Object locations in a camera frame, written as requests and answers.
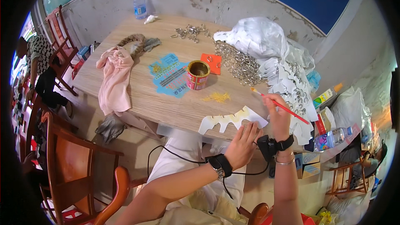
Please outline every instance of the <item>wooden table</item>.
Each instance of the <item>wooden table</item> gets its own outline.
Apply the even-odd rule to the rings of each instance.
[[[263,106],[261,97],[253,93],[250,86],[241,85],[238,79],[233,78],[232,74],[228,73],[227,67],[224,66],[221,68],[221,75],[210,74],[205,89],[191,90],[180,99],[157,93],[157,87],[153,83],[153,76],[148,68],[150,64],[159,61],[168,53],[176,54],[181,62],[200,60],[202,53],[215,53],[213,40],[207,38],[204,33],[198,35],[200,42],[194,43],[189,39],[170,38],[175,34],[175,28],[185,28],[188,24],[200,26],[203,23],[211,33],[218,29],[230,30],[228,27],[186,17],[167,15],[159,17],[159,20],[144,25],[144,20],[136,20],[132,15],[118,25],[83,64],[73,81],[74,87],[97,97],[104,78],[103,69],[96,68],[96,62],[100,59],[101,54],[115,46],[123,38],[134,33],[141,33],[146,38],[159,38],[163,44],[154,47],[151,52],[145,52],[135,61],[127,90],[132,103],[132,108],[128,112],[159,124],[191,132],[198,132],[205,116],[233,114],[245,105],[263,118],[267,118],[267,110]],[[130,51],[131,46],[132,44],[127,44],[125,48]],[[265,84],[258,84],[256,88],[260,92],[267,92]],[[227,92],[231,100],[227,100],[226,103],[202,100],[213,92]],[[220,125],[217,124],[212,130],[206,132],[206,136],[232,140],[237,132],[233,123],[228,125],[224,133],[220,133],[219,129]]]

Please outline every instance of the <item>right hand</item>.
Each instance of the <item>right hand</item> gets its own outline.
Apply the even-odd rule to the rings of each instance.
[[[290,114],[284,109],[278,107],[276,111],[276,105],[272,100],[282,104],[286,108],[289,106],[286,104],[285,100],[279,94],[266,94],[263,96],[264,105],[267,106],[270,112],[270,119],[273,126],[273,133],[275,140],[277,142],[285,141],[289,138],[289,127],[290,127]]]
[[[23,173],[26,174],[30,171],[32,171],[33,169],[36,168],[36,165],[32,162],[32,160],[36,159],[36,155],[34,151],[31,151],[31,153],[29,153],[26,157],[25,160],[23,162]]]
[[[254,141],[257,141],[263,134],[262,129],[257,132],[257,126],[257,122],[249,122],[246,129],[242,125],[229,144],[225,152],[225,157],[232,166],[232,171],[247,165],[253,157],[253,153],[257,147]]]

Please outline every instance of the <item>paint can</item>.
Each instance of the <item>paint can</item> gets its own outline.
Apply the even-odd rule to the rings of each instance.
[[[206,87],[207,77],[210,74],[210,66],[203,61],[195,60],[188,65],[188,78],[186,85],[194,90]]]

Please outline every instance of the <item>orange card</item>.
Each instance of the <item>orange card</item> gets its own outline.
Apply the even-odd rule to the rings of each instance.
[[[210,66],[211,73],[220,75],[222,67],[222,57],[211,54],[202,54],[201,61],[206,62]]]

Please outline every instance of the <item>small box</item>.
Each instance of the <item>small box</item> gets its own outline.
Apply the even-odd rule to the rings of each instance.
[[[294,155],[297,179],[307,178],[321,173],[320,155],[317,153],[298,153]]]
[[[90,49],[87,46],[83,46],[78,51],[78,57],[80,59],[83,59],[84,61],[86,61],[89,58],[89,56],[90,56]]]

